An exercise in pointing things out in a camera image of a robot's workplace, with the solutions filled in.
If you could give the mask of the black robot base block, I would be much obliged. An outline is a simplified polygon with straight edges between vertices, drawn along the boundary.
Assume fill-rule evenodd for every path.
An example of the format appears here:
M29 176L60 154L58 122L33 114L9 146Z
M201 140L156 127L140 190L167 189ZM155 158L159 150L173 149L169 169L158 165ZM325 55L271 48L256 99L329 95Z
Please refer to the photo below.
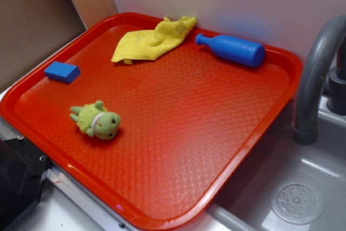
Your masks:
M50 160L27 138L1 141L1 230L40 202Z

